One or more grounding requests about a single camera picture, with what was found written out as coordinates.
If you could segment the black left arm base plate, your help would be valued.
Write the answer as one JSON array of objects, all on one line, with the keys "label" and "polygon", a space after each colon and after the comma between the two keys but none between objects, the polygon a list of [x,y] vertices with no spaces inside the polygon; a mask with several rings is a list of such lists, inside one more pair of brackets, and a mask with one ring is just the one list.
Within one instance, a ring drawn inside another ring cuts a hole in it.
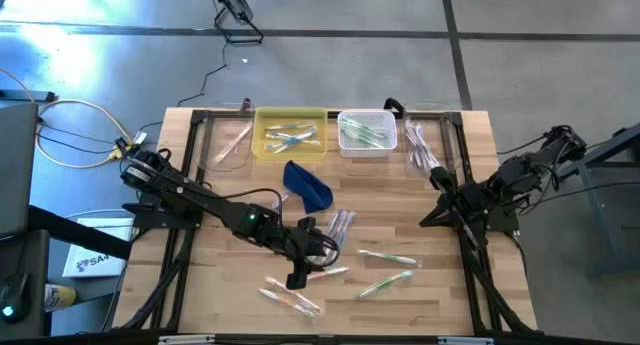
[{"label": "black left arm base plate", "polygon": [[137,203],[122,208],[134,215],[134,226],[140,229],[196,229],[203,211],[172,193],[143,193]]}]

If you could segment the blue cloth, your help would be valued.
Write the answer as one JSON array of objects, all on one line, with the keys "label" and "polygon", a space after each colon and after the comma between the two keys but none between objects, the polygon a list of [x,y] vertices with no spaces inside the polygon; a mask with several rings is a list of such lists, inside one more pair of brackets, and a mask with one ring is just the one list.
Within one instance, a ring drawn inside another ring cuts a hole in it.
[{"label": "blue cloth", "polygon": [[326,210],[333,203],[331,189],[293,161],[288,161],[284,166],[283,185],[302,198],[306,214]]}]

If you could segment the yellow white cup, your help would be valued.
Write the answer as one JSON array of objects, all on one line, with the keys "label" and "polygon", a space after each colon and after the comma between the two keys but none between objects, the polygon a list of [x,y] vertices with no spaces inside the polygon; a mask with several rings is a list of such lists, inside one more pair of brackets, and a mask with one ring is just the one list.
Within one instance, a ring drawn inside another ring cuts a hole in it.
[{"label": "yellow white cup", "polygon": [[77,293],[72,287],[46,284],[43,301],[44,310],[53,312],[66,309],[74,304],[76,296]]}]

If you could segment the white perforated plastic basket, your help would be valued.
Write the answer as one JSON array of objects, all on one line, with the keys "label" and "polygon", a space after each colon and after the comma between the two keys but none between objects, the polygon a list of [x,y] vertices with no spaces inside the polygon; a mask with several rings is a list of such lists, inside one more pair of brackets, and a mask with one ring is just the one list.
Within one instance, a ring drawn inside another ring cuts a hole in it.
[{"label": "white perforated plastic basket", "polygon": [[[384,130],[387,135],[384,142],[386,148],[373,148],[347,136],[340,122],[348,118],[376,130]],[[389,111],[342,111],[337,117],[337,127],[340,154],[345,158],[386,158],[392,154],[398,144],[396,119]]]}]

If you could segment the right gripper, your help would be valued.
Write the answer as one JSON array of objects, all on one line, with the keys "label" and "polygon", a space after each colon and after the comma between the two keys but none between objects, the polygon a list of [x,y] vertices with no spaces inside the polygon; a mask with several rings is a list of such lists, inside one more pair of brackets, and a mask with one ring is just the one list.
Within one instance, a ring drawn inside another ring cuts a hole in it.
[{"label": "right gripper", "polygon": [[443,167],[431,169],[430,182],[441,192],[436,206],[420,222],[420,227],[451,227],[462,230],[472,249],[488,244],[489,198],[482,187],[471,180],[457,186]]}]

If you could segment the black desk beam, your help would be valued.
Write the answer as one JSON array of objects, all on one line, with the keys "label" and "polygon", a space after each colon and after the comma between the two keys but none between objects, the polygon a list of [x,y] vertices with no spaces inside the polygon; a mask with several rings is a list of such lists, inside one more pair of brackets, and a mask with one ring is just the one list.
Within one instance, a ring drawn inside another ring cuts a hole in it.
[{"label": "black desk beam", "polygon": [[30,205],[28,230],[45,230],[55,239],[85,249],[128,260],[132,245],[129,241],[65,219],[49,211]]}]

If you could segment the green toothbrush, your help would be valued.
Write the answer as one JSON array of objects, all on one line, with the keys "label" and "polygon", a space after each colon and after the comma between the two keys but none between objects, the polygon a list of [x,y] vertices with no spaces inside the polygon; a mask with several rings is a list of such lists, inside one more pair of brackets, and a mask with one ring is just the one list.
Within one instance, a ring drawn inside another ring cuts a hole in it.
[{"label": "green toothbrush", "polygon": [[364,134],[358,133],[358,132],[354,132],[348,129],[344,129],[343,132],[353,138],[355,141],[358,141],[360,143],[366,144],[367,146],[373,147],[373,148],[381,148],[381,145],[376,142],[373,138],[368,137]]},{"label": "green toothbrush", "polygon": [[341,124],[341,126],[343,127],[343,129],[348,129],[348,130],[351,130],[351,131],[354,131],[354,132],[358,131],[358,132],[360,132],[360,133],[362,133],[362,134],[364,134],[364,135],[366,135],[366,136],[371,136],[370,134],[365,133],[364,131],[361,131],[361,130],[357,129],[357,128],[355,128],[354,126],[351,126],[349,123],[346,123],[346,122],[345,122],[345,120],[346,120],[346,119],[343,119],[343,120],[340,122],[340,124]]},{"label": "green toothbrush", "polygon": [[365,133],[370,134],[373,137],[377,137],[377,138],[386,138],[387,137],[386,132],[384,130],[382,130],[382,131],[376,130],[374,128],[366,126],[366,125],[364,125],[362,123],[359,123],[359,122],[357,122],[357,121],[355,121],[353,119],[350,119],[350,118],[346,119],[345,122],[349,123],[351,126],[354,126],[355,128],[357,128],[357,129],[359,129],[361,131],[364,131]]},{"label": "green toothbrush", "polygon": [[380,149],[386,148],[386,144],[382,140],[379,140],[377,137],[371,134],[363,133],[363,132],[352,132],[351,136],[355,140],[361,143],[364,143],[367,146],[370,146],[373,148],[380,148]]},{"label": "green toothbrush", "polygon": [[422,267],[421,260],[410,258],[410,257],[392,255],[388,253],[373,252],[373,251],[364,250],[364,249],[359,249],[358,253],[366,256],[372,256],[372,257],[377,257],[385,260],[395,261],[395,262],[406,264],[406,265],[413,265],[418,268]]},{"label": "green toothbrush", "polygon": [[388,288],[389,286],[393,285],[394,283],[398,282],[398,281],[403,281],[406,279],[409,279],[413,276],[413,272],[411,270],[407,270],[398,274],[395,274],[383,281],[380,281],[378,283],[375,283],[371,286],[369,286],[367,289],[365,289],[364,291],[360,292],[356,298],[357,299],[363,299],[366,297],[369,297],[373,294],[375,294],[376,292],[379,292],[383,289]]},{"label": "green toothbrush", "polygon": [[349,125],[349,124],[344,125],[343,130],[347,135],[351,136],[352,138],[361,142],[369,143],[372,146],[382,147],[385,142],[385,138],[382,137],[381,135],[375,134],[363,128],[358,128],[355,125]]}]

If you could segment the grey metal table frame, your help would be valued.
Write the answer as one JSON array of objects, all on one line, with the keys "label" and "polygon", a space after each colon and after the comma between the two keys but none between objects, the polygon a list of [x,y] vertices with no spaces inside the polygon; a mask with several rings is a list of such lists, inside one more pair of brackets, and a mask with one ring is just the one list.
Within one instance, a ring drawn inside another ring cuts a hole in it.
[{"label": "grey metal table frame", "polygon": [[588,200],[604,249],[587,270],[590,278],[640,271],[640,123],[589,145],[582,158],[559,171],[559,180],[578,177],[582,188],[567,197]]}]

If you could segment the orange toothbrush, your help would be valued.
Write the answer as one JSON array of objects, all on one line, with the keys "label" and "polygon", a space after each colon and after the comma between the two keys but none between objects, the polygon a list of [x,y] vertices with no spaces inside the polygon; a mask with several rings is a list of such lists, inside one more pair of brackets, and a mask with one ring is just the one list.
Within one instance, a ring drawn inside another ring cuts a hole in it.
[{"label": "orange toothbrush", "polygon": [[286,299],[284,297],[281,297],[281,296],[277,295],[276,293],[274,293],[274,292],[272,292],[270,290],[267,290],[267,289],[264,289],[264,288],[259,288],[258,292],[261,293],[263,296],[265,296],[265,297],[267,297],[267,298],[269,298],[269,299],[271,299],[273,301],[279,302],[279,303],[281,303],[281,304],[283,304],[283,305],[285,305],[287,307],[290,307],[290,308],[296,310],[297,312],[303,314],[304,316],[306,316],[308,318],[315,319],[315,318],[318,317],[318,315],[315,312],[313,312],[313,311],[311,311],[311,310],[309,310],[309,309],[307,309],[307,308],[305,308],[305,307],[303,307],[303,306],[301,306],[301,305],[299,305],[297,303],[291,302],[290,300],[288,300],[288,299]]},{"label": "orange toothbrush", "polygon": [[324,279],[324,278],[327,278],[327,277],[330,277],[330,276],[346,273],[349,270],[350,270],[349,267],[337,267],[337,268],[332,268],[332,269],[325,270],[325,271],[322,271],[322,272],[312,273],[312,274],[307,276],[307,281],[314,281],[314,280]]},{"label": "orange toothbrush", "polygon": [[284,300],[283,294],[286,294],[289,297],[289,300],[286,300],[287,304],[291,306],[295,305],[297,309],[304,309],[306,312],[313,313],[314,315],[324,314],[324,310],[320,306],[298,291],[288,289],[284,283],[270,276],[266,276],[264,280],[269,285],[269,291],[272,293],[274,300]]},{"label": "orange toothbrush", "polygon": [[243,138],[252,130],[253,122],[250,121],[248,125],[240,132],[240,134],[231,141],[221,152],[219,152],[214,158],[213,161],[216,163],[222,162],[227,155],[238,146],[238,144],[243,140]]}]

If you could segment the white printed box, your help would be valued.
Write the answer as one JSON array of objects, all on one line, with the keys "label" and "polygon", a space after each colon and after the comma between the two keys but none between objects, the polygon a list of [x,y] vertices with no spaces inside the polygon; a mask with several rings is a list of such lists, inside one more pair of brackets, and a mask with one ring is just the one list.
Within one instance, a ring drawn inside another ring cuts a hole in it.
[{"label": "white printed box", "polygon": [[[76,222],[121,240],[132,239],[132,218],[78,218]],[[71,245],[62,276],[66,278],[115,277],[121,274],[124,265],[123,259]]]}]

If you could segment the black computer mouse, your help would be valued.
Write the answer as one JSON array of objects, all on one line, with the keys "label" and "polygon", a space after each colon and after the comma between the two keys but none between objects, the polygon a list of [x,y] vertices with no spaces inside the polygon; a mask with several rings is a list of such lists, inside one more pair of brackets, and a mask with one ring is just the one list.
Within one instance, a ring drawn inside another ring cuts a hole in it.
[{"label": "black computer mouse", "polygon": [[27,317],[30,310],[28,295],[29,275],[14,273],[0,281],[0,319],[16,324]]}]

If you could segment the yellow plastic bin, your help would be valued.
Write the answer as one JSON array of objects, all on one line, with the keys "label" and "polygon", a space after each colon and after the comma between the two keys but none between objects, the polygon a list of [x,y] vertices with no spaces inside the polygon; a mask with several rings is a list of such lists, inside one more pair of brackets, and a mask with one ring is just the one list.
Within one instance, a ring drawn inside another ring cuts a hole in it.
[{"label": "yellow plastic bin", "polygon": [[[266,150],[266,144],[279,143],[279,139],[268,139],[267,133],[280,132],[295,135],[307,132],[310,128],[295,130],[267,131],[265,127],[277,124],[310,122],[316,123],[316,134],[312,140],[321,142],[320,146],[299,143],[283,152],[273,153]],[[252,153],[259,160],[265,161],[318,161],[327,153],[328,111],[323,107],[261,107],[254,116],[252,136]]]}]

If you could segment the black desk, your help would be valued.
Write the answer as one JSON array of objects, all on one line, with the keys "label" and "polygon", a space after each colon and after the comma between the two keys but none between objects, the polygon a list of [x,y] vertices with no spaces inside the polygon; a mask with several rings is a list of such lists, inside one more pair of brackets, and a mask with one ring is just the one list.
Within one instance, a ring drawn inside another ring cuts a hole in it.
[{"label": "black desk", "polygon": [[20,342],[45,335],[44,293],[48,274],[49,238],[44,231],[0,239],[0,281],[14,273],[29,275],[30,310],[16,324],[0,319],[0,344]]}]

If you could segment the clear plastic bin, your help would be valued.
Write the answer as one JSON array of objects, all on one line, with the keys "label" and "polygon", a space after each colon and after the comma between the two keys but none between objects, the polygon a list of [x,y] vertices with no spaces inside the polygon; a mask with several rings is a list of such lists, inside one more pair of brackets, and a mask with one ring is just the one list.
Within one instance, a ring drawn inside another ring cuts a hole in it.
[{"label": "clear plastic bin", "polygon": [[423,136],[431,151],[440,162],[440,166],[450,173],[455,173],[461,166],[458,150],[456,127],[453,124],[453,108],[447,102],[431,101],[405,105],[405,114],[401,120],[399,138],[404,141],[405,172],[410,178],[425,178],[430,171],[414,167],[409,160],[409,142],[405,135],[406,120],[416,121],[422,125]]},{"label": "clear plastic bin", "polygon": [[255,107],[249,98],[240,102],[222,102],[204,110],[204,118],[196,126],[194,164],[196,171],[205,178],[243,177],[250,172],[252,130],[220,163],[213,158],[240,132],[253,122]]}]

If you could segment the grey laptop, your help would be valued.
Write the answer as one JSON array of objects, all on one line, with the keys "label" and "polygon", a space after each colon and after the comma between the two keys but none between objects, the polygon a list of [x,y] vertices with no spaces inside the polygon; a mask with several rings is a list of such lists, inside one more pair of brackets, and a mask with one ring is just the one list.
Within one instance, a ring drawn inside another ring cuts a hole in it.
[{"label": "grey laptop", "polygon": [[36,104],[0,108],[0,239],[26,229],[37,122]]}]

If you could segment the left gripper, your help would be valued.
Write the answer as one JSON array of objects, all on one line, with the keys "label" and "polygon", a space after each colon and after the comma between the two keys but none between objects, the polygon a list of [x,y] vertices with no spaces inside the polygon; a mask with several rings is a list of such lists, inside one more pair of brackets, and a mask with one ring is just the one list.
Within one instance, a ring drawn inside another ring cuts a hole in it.
[{"label": "left gripper", "polygon": [[293,271],[286,279],[287,289],[303,289],[314,266],[324,268],[330,263],[328,256],[316,255],[325,254],[330,244],[313,240],[316,235],[315,225],[314,217],[305,217],[295,227],[286,226],[283,230],[282,244],[278,251],[293,262]]}]

